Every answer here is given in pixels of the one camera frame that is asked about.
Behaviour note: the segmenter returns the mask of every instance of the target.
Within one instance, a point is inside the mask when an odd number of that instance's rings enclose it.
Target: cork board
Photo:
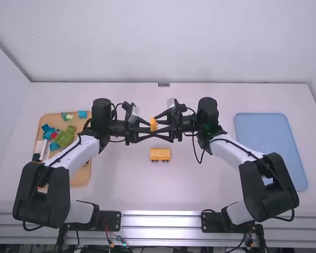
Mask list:
[[[78,112],[66,112],[68,114],[73,115],[73,119],[71,121],[64,121],[61,117],[61,113],[51,113],[43,115],[40,119],[40,122],[38,124],[37,129],[37,136],[36,141],[43,140],[43,130],[42,126],[44,124],[48,124],[51,128],[60,129],[62,131],[66,131],[67,127],[70,125],[74,125],[77,127],[77,130],[74,134],[75,139],[77,138],[77,133],[81,132],[84,126],[84,123],[87,121],[87,119],[91,118],[91,112],[87,111],[87,118],[86,119],[80,119],[78,117]],[[61,152],[64,150],[64,148],[60,148],[55,151],[51,151],[49,154],[49,158],[57,154],[58,152]],[[77,173],[75,173],[72,177],[70,177],[70,186],[71,187],[79,187],[84,186],[89,182],[90,179],[90,171],[91,171],[91,161],[83,165]]]

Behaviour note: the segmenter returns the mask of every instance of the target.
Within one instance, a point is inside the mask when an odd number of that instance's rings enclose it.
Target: blue tray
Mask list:
[[[238,141],[255,151],[280,154],[289,171],[296,191],[305,191],[307,177],[291,132],[289,121],[282,113],[238,113],[235,116]],[[265,184],[271,179],[264,178]]]

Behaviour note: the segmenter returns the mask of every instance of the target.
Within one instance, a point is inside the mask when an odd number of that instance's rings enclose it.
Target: white wall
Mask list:
[[[316,0],[0,1],[0,41],[34,81],[307,82],[316,99]]]
[[[30,81],[0,49],[0,162],[11,138]],[[21,148],[24,135],[21,134]]]

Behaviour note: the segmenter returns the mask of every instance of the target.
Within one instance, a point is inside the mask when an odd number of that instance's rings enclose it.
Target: yellow toy car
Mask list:
[[[150,161],[151,162],[169,162],[171,160],[171,149],[169,148],[151,148]]]

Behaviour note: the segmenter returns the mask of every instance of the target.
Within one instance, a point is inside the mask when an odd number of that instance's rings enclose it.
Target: white table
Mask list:
[[[109,98],[114,103],[134,102],[148,120],[166,109],[168,98],[196,110],[204,96],[217,100],[220,125],[233,137],[238,112],[280,112],[288,117],[309,186],[299,193],[297,218],[291,223],[264,222],[265,237],[269,247],[316,247],[316,104],[307,84],[172,83],[169,88],[156,83],[32,84],[0,166],[0,242],[52,244],[56,240],[56,230],[25,232],[11,216],[21,170],[31,159],[43,114],[89,110],[95,98]],[[123,115],[119,109],[118,118]],[[150,163],[151,147],[171,148],[172,161]],[[242,238],[201,232],[200,211],[220,211],[240,200],[241,183],[238,171],[215,156],[205,154],[198,165],[187,137],[176,143],[151,138],[129,147],[109,143],[93,159],[89,183],[72,188],[71,198],[121,210],[120,234],[131,245],[235,246]],[[101,240],[103,235],[80,232],[84,244],[107,244]],[[76,243],[75,233],[68,233],[67,242]]]

